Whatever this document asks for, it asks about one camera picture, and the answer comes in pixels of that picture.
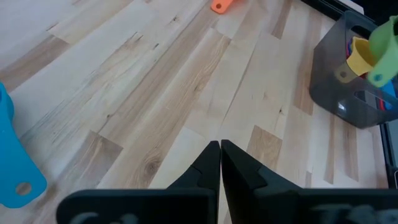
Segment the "orange measuring cup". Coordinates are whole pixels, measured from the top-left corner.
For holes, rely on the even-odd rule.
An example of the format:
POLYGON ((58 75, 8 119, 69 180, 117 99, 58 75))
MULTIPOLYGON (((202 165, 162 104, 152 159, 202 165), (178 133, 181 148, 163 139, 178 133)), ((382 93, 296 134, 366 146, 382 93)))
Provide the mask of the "orange measuring cup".
POLYGON ((224 14, 235 4, 237 0, 212 0, 211 10, 217 14, 224 14))

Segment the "green measuring cup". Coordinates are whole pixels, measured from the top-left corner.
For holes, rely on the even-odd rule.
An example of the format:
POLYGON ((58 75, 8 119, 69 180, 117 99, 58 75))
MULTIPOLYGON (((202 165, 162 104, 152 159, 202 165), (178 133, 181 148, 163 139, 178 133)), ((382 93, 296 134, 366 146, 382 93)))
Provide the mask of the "green measuring cup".
POLYGON ((398 15, 391 16, 371 33, 369 48, 376 64, 368 81, 379 88, 398 75, 398 15))

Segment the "grey translucent plastic basket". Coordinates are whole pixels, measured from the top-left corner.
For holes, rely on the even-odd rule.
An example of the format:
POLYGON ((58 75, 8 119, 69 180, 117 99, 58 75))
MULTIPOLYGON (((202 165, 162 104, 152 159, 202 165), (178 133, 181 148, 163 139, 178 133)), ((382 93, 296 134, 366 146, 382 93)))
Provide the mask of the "grey translucent plastic basket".
POLYGON ((382 99, 392 104, 392 109, 381 111, 374 108, 375 103, 367 103, 357 96, 368 92, 366 100, 373 100, 378 88, 366 79, 355 78, 349 83, 341 83, 335 71, 346 60, 346 46, 349 40, 366 37, 376 28, 364 16, 346 11, 326 33, 313 51, 313 64, 309 93, 320 107, 340 117, 357 128, 368 128, 398 119, 398 86, 396 97, 382 93, 382 99))

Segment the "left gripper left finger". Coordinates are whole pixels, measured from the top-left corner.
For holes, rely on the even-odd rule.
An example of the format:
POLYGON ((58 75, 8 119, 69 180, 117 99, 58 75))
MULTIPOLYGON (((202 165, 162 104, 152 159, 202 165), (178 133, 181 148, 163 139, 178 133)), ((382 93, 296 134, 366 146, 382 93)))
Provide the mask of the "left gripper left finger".
POLYGON ((216 224, 220 160, 212 141, 166 189, 77 191, 60 202, 57 224, 216 224))

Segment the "yellow measuring cup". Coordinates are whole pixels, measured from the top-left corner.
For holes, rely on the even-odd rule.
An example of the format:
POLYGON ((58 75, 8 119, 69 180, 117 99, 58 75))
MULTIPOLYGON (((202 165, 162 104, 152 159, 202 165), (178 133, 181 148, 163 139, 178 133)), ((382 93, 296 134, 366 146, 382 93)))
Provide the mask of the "yellow measuring cup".
POLYGON ((375 64, 369 41, 354 36, 347 43, 346 60, 336 69, 335 77, 341 83, 349 83, 357 77, 366 79, 375 64))

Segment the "light blue measuring cup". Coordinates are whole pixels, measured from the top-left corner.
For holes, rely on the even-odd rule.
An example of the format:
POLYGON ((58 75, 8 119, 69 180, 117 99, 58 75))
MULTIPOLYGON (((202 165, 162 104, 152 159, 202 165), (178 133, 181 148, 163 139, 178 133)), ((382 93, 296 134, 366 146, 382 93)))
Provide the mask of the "light blue measuring cup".
POLYGON ((0 204, 21 208, 45 191, 47 181, 19 141, 13 116, 13 102, 0 83, 0 204))

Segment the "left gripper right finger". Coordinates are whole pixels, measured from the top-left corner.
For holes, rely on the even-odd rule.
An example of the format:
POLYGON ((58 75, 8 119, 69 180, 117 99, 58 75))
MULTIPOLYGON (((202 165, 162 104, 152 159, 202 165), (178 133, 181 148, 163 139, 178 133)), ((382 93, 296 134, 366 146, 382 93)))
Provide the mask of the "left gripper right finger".
POLYGON ((398 190, 301 188, 229 140, 221 169, 232 224, 398 224, 398 190))

